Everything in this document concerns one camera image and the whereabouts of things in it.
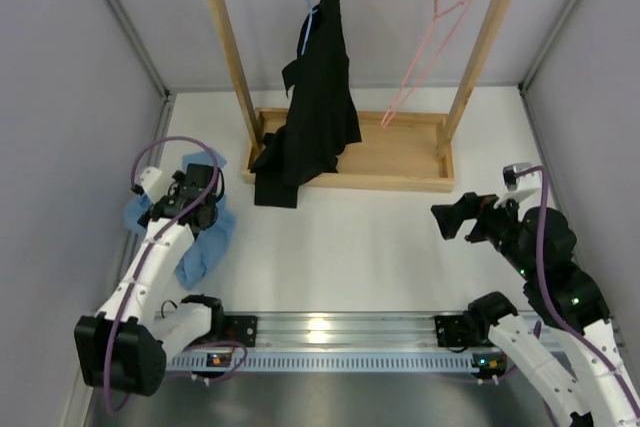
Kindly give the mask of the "light blue shirt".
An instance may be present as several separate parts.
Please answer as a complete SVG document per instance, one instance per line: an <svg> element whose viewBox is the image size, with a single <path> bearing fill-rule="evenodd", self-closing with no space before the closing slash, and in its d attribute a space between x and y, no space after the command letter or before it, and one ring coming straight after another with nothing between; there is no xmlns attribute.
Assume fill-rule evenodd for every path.
<svg viewBox="0 0 640 427"><path fill-rule="evenodd" d="M138 220L151 207L145 195L134 197L124 209L124 226L142 237L146 228ZM227 207L227 196L217 202L218 219L214 225L195 239L175 269L180 285L186 290L194 289L212 271L228 252L236 226L236 217Z"/></svg>

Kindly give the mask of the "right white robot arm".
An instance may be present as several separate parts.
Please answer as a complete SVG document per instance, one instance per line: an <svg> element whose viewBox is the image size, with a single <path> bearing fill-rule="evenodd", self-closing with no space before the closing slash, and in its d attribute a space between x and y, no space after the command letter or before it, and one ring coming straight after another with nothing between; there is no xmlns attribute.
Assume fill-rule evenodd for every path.
<svg viewBox="0 0 640 427"><path fill-rule="evenodd" d="M595 281L573 260L576 236L565 216L544 206L519 212L515 200L464 194L431 208L441 236L488 242L524 281L523 293L557 338L571 367L542 344L508 298L490 292L470 302L462 317L468 345L499 348L543 398L559 426L636 426L639 395L615 341L611 313Z"/></svg>

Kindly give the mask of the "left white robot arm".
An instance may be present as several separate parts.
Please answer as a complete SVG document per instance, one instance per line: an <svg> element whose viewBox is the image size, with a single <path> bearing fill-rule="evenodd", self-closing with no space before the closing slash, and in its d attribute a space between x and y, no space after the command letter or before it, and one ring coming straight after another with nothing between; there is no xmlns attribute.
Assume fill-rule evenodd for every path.
<svg viewBox="0 0 640 427"><path fill-rule="evenodd" d="M179 263L217 221L225 185L219 168L190 164L171 176L150 167L134 190L145 201L134 217L143 242L109 299L79 319L74 340L86 385L151 396L168 362L186 347L213 346L225 337L217 298L190 294L168 317L155 313Z"/></svg>

